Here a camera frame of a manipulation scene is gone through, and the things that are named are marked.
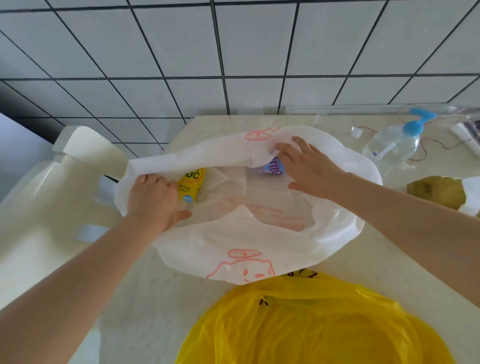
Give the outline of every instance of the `clear plastic bottle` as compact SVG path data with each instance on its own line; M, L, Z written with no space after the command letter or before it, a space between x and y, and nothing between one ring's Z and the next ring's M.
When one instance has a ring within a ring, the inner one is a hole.
M387 174L413 156L420 144L424 123L437 117L434 112L417 108L410 109L409 113L421 119L381 130L363 148L363 155L375 163L381 174Z

